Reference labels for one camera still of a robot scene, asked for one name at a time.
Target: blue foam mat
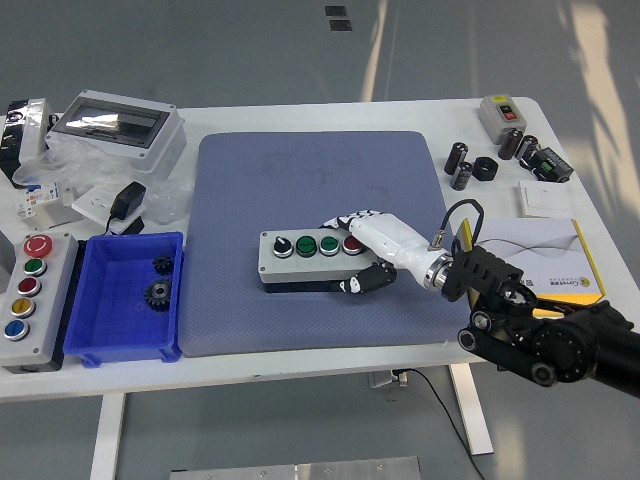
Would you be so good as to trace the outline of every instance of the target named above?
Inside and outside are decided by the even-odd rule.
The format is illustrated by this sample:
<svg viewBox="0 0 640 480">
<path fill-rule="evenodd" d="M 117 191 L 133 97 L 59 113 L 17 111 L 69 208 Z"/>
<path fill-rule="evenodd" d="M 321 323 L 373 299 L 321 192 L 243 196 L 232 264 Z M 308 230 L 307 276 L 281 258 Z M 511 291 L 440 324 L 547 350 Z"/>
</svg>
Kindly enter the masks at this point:
<svg viewBox="0 0 640 480">
<path fill-rule="evenodd" d="M 200 145 L 182 275 L 178 343 L 190 357 L 455 341 L 449 303 L 408 271 L 365 295 L 277 293 L 258 275 L 265 230 L 319 227 L 363 209 L 430 239 L 446 213 L 417 132 L 226 133 Z"/>
</svg>

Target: black cable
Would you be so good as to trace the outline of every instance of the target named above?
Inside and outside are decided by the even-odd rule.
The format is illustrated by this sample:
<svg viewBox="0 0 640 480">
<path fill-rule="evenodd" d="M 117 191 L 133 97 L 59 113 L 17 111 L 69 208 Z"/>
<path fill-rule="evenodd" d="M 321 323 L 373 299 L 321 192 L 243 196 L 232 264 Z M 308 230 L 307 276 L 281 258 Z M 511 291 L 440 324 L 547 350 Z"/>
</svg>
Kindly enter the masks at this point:
<svg viewBox="0 0 640 480">
<path fill-rule="evenodd" d="M 454 212 L 454 210 L 456 210 L 458 207 L 462 205 L 472 205 L 473 208 L 475 208 L 476 211 L 478 212 L 478 221 L 476 222 L 476 227 L 473 229 L 473 235 L 471 237 L 471 247 L 473 248 L 473 246 L 478 241 L 478 237 L 480 236 L 480 230 L 482 229 L 482 222 L 484 221 L 484 209 L 482 208 L 482 205 L 478 203 L 477 200 L 474 200 L 473 198 L 467 198 L 454 203 L 451 206 L 451 208 L 447 210 L 447 213 L 445 214 L 442 220 L 442 223 L 440 224 L 440 230 L 444 231 L 445 228 L 447 228 L 447 223 L 449 223 L 449 217 Z M 456 251 L 459 249 L 460 249 L 460 240 L 458 240 L 457 238 L 454 238 L 453 242 L 451 243 L 451 253 L 455 254 Z"/>
<path fill-rule="evenodd" d="M 424 378 L 427 381 L 427 383 L 431 387 L 431 390 L 433 391 L 433 394 L 436 396 L 436 399 L 438 400 L 438 402 L 440 402 L 440 405 L 442 405 L 442 408 L 444 408 L 444 411 L 447 414 L 447 417 L 449 417 L 449 422 L 451 422 L 451 426 L 453 427 L 453 431 L 456 433 L 456 435 L 458 437 L 458 440 L 460 440 L 460 443 L 464 447 L 464 451 L 466 452 L 467 457 L 469 457 L 469 461 L 471 462 L 471 465 L 473 465 L 473 468 L 478 473 L 480 478 L 482 480 L 485 480 L 484 475 L 482 475 L 482 472 L 480 471 L 480 469 L 476 465 L 476 462 L 473 460 L 473 455 L 471 454 L 471 450 L 469 449 L 467 444 L 464 442 L 464 439 L 462 438 L 462 435 L 460 435 L 460 432 L 458 431 L 458 428 L 456 427 L 456 424 L 453 422 L 453 418 L 451 418 L 451 414 L 449 413 L 449 410 L 447 409 L 447 407 L 445 406 L 444 402 L 440 398 L 440 395 L 438 395 L 438 392 L 436 392 L 436 389 L 433 386 L 433 384 L 431 383 L 431 381 L 427 378 L 427 376 L 424 373 L 422 373 L 419 370 L 416 370 L 415 368 L 403 368 L 403 369 L 400 369 L 400 370 L 393 370 L 393 374 L 394 375 L 397 375 L 398 373 L 402 373 L 402 372 L 415 372 L 415 373 L 417 373 L 418 375 L 420 375 L 422 378 Z"/>
<path fill-rule="evenodd" d="M 449 217 L 454 212 L 455 209 L 462 205 L 472 205 L 473 208 L 478 212 L 478 221 L 476 222 L 476 228 L 473 230 L 473 237 L 471 237 L 471 246 L 475 245 L 478 240 L 478 236 L 480 235 L 480 229 L 482 228 L 482 221 L 484 220 L 484 209 L 482 205 L 478 203 L 477 200 L 473 198 L 466 198 L 464 200 L 460 200 L 459 202 L 454 203 L 449 210 L 447 210 L 444 219 L 442 220 L 442 224 L 440 225 L 440 230 L 444 230 L 447 228 L 447 223 L 449 222 Z"/>
<path fill-rule="evenodd" d="M 115 215 L 113 214 L 109 215 L 109 220 L 107 220 L 107 228 L 104 229 L 104 233 L 102 235 L 107 234 L 107 232 L 109 231 L 109 225 L 111 224 L 111 220 L 113 220 L 114 218 L 116 218 Z"/>
</svg>

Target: blue plastic bin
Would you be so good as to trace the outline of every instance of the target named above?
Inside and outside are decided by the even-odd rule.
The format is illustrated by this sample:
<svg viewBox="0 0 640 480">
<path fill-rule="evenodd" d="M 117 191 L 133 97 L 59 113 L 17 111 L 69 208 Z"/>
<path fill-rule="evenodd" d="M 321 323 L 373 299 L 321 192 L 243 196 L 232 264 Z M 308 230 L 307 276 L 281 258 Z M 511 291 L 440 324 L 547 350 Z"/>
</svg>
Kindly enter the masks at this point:
<svg viewBox="0 0 640 480">
<path fill-rule="evenodd" d="M 174 260 L 173 273 L 164 277 L 153 267 L 154 258 L 161 255 Z M 78 355 L 88 368 L 104 362 L 177 361 L 181 269 L 180 232 L 89 239 L 64 353 Z M 144 292 L 151 282 L 169 277 L 169 310 L 155 311 Z"/>
</svg>

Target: gray floor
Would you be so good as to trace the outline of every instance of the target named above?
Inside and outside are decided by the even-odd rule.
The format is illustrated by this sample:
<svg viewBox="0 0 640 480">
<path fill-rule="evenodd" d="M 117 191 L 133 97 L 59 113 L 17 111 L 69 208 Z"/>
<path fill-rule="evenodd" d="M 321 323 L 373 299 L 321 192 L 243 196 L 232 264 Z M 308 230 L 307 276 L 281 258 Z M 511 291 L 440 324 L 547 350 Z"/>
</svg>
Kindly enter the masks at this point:
<svg viewBox="0 0 640 480">
<path fill-rule="evenodd" d="M 340 2 L 352 32 L 329 30 L 329 3 L 5 0 L 0 105 L 46 97 L 60 111 L 85 88 L 179 107 L 532 97 L 640 282 L 637 2 Z M 497 449 L 478 459 L 487 478 L 637 476 L 636 400 L 591 381 L 547 391 L 473 370 Z M 444 371 L 432 374 L 453 405 Z M 393 394 L 364 378 L 131 395 L 118 478 L 400 455 L 418 455 L 423 478 L 474 478 L 419 378 Z M 98 410 L 93 398 L 0 405 L 3 473 L 87 478 L 91 448 L 74 461 L 60 452 L 91 443 Z M 47 435 L 31 445 L 24 432 Z M 16 464 L 19 447 L 37 454 Z"/>
</svg>

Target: button box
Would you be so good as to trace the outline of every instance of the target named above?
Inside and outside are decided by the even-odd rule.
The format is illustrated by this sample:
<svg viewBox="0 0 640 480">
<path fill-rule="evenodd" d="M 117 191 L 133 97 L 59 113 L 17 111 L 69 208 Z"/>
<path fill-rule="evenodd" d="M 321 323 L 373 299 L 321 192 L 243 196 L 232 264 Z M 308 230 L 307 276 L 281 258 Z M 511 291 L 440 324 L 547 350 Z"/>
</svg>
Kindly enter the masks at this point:
<svg viewBox="0 0 640 480">
<path fill-rule="evenodd" d="M 284 240 L 295 243 L 289 251 Z M 262 232 L 258 273 L 264 284 L 346 280 L 370 267 L 378 257 L 342 229 L 278 230 Z"/>
<path fill-rule="evenodd" d="M 524 132 L 527 122 L 509 95 L 489 95 L 482 99 L 478 117 L 493 143 L 501 145 L 507 130 L 517 128 Z"/>
<path fill-rule="evenodd" d="M 29 236 L 22 247 L 0 317 L 0 366 L 11 373 L 55 371 L 62 365 L 58 331 L 78 243 L 68 233 L 50 233 Z"/>
</svg>

